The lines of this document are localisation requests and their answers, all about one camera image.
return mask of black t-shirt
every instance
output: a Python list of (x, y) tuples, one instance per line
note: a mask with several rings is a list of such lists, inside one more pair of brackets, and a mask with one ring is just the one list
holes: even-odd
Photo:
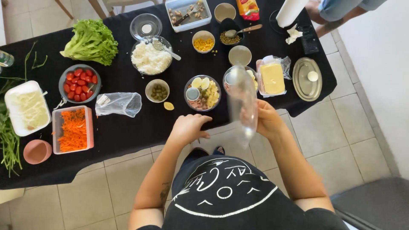
[[(257, 168), (213, 155), (181, 168), (162, 229), (348, 229), (333, 212), (304, 212)], [(144, 226), (142, 229), (160, 229)]]

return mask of shredded carrot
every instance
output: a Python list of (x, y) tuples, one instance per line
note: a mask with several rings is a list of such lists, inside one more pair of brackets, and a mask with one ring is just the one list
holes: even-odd
[(85, 123), (85, 109), (61, 112), (64, 119), (64, 135), (58, 139), (62, 152), (87, 148), (87, 125)]

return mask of cherry tomato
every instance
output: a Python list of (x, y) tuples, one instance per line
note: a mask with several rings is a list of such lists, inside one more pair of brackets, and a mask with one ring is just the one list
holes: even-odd
[(82, 91), (88, 92), (88, 90), (90, 90), (90, 88), (88, 86), (82, 86)]
[(68, 97), (68, 99), (72, 100), (74, 98), (74, 95), (75, 95), (75, 92), (72, 91), (67, 95), (67, 97)]
[(67, 80), (71, 81), (74, 78), (74, 73), (73, 72), (68, 72), (67, 73)]
[(74, 75), (76, 76), (76, 77), (79, 77), (79, 76), (81, 76), (81, 73), (82, 72), (84, 72), (82, 69), (76, 69), (75, 71), (74, 71)]
[(79, 84), (80, 86), (84, 86), (87, 82), (84, 80), (78, 80), (77, 84)]
[(74, 96), (74, 100), (75, 100), (76, 102), (80, 102), (80, 101), (81, 101), (81, 98), (79, 97), (79, 95), (75, 95), (75, 96)]
[(72, 84), (72, 85), (70, 86), (70, 90), (71, 90), (71, 91), (75, 91), (75, 90), (76, 90), (76, 84)]
[(85, 73), (87, 73), (87, 76), (89, 76), (89, 77), (92, 77), (94, 75), (92, 70), (86, 70)]
[(85, 81), (88, 82), (88, 83), (91, 83), (92, 82), (92, 77), (89, 77), (89, 76), (85, 77)]
[(64, 91), (69, 93), (70, 92), (70, 86), (67, 84), (64, 84)]
[(79, 97), (81, 98), (81, 101), (85, 101), (87, 99), (87, 96), (85, 95), (84, 92), (82, 92)]
[(97, 84), (98, 83), (98, 77), (96, 75), (94, 75), (92, 77), (92, 83)]
[(90, 98), (90, 97), (92, 97), (93, 94), (94, 94), (94, 92), (90, 90), (90, 91), (87, 93), (87, 99)]
[(80, 94), (82, 92), (81, 86), (77, 86), (77, 89), (75, 89), (75, 94)]
[(85, 80), (85, 77), (86, 77), (87, 75), (84, 73), (84, 72), (82, 72), (81, 73), (81, 76), (79, 76), (79, 78), (81, 78), (81, 80)]

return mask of black tablecloth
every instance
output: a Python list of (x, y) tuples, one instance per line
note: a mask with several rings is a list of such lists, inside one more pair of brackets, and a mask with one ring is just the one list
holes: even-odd
[[(208, 1), (211, 12), (221, 3), (221, 0)], [(225, 0), (234, 5), (234, 0)], [(322, 73), (323, 86), (318, 100), (306, 102), (301, 100), (295, 92), (292, 81), (285, 80), (287, 94), (265, 99), (275, 108), (286, 108), (291, 116), (297, 116), (324, 97), (329, 95), (337, 85), (334, 74), (325, 56), (325, 53), (319, 46), (320, 52), (312, 55), (305, 55), (301, 46), (300, 39), (293, 44), (287, 45), (285, 39), (287, 34), (278, 34), (274, 32), (269, 24), (270, 14), (280, 9), (284, 0), (269, 1), (257, 0), (260, 7), (261, 19), (252, 22), (252, 25), (263, 24), (263, 28), (246, 33), (242, 45), (249, 47), (252, 52), (252, 61), (250, 67), (255, 69), (257, 59), (262, 59), (268, 55), (278, 57), (289, 56), (292, 60), (290, 74), (294, 63), (301, 57), (307, 56), (314, 59)], [(151, 13), (157, 15), (163, 23), (161, 36), (167, 39), (175, 53), (182, 57), (181, 61), (173, 60), (172, 65), (163, 73), (156, 76), (142, 76), (131, 64), (130, 53), (135, 43), (134, 38), (130, 35), (129, 25), (131, 20), (139, 14)], [(250, 21), (245, 21), (240, 15), (237, 15), (235, 21), (240, 27), (249, 27)], [(199, 54), (192, 47), (192, 36), (200, 30), (210, 31), (215, 37), (218, 36), (218, 23), (212, 18), (209, 25), (188, 31), (175, 33), (170, 26), (167, 12), (164, 4), (139, 9), (125, 14), (104, 20), (105, 25), (112, 30), (114, 38), (118, 41), (118, 50), (116, 58), (111, 66), (103, 66), (99, 63), (88, 61), (73, 61), (69, 58), (62, 57), (59, 52), (64, 50), (68, 41), (74, 33), (72, 28), (64, 29), (54, 33), (46, 34), (40, 37), (27, 39), (6, 46), (0, 47), (15, 57), (15, 64), (9, 68), (4, 68), (1, 75), (3, 77), (24, 77), (24, 58), (31, 49), (33, 42), (38, 41), (34, 47), (28, 66), (28, 79), (37, 81), (43, 91), (47, 91), (45, 96), (50, 111), (60, 102), (61, 97), (58, 91), (58, 80), (61, 74), (68, 67), (85, 63), (92, 66), (101, 76), (102, 89), (100, 93), (110, 92), (137, 92), (142, 96), (142, 109), (135, 118), (124, 115), (111, 114), (95, 116), (95, 100), (85, 104), (93, 110), (94, 123), (94, 143), (95, 146), (87, 151), (77, 153), (68, 153), (62, 155), (52, 154), (51, 157), (38, 165), (29, 165), (22, 157), (24, 146), (31, 140), (39, 139), (48, 141), (52, 144), (52, 125), (21, 138), (20, 156), (23, 170), (15, 170), (20, 176), (14, 174), (8, 177), (8, 171), (3, 165), (0, 165), (0, 189), (11, 189), (19, 187), (30, 187), (39, 185), (50, 185), (58, 183), (70, 183), (76, 173), (82, 168), (93, 163), (103, 160), (119, 157), (128, 153), (134, 153), (139, 150), (163, 144), (172, 127), (174, 121), (180, 115), (194, 114), (195, 111), (189, 108), (183, 96), (183, 89), (186, 82), (193, 76), (205, 74), (215, 78), (222, 85), (222, 78), (226, 70), (231, 67), (228, 62), (228, 52), (230, 47), (226, 47), (216, 39), (214, 50), (218, 50), (216, 56), (214, 53)], [(299, 15), (300, 25), (310, 25), (310, 18), (304, 9)], [(39, 61), (42, 57), (48, 55), (48, 60), (43, 67), (30, 70), (33, 62), (34, 51), (37, 51)], [(173, 111), (167, 111), (163, 108), (163, 103), (152, 103), (145, 96), (145, 87), (152, 79), (163, 79), (170, 87), (170, 94), (167, 101), (174, 104)], [(64, 107), (75, 106), (67, 103)], [(221, 92), (221, 101), (219, 105), (207, 112), (206, 115), (213, 117), (213, 121), (206, 123), (203, 129), (210, 129), (229, 123), (227, 109), (227, 97), (224, 90)]]

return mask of block of cheese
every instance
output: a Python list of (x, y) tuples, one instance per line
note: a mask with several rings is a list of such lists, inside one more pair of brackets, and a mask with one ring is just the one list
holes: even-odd
[(285, 91), (283, 69), (280, 64), (262, 65), (260, 72), (266, 93), (279, 94)]

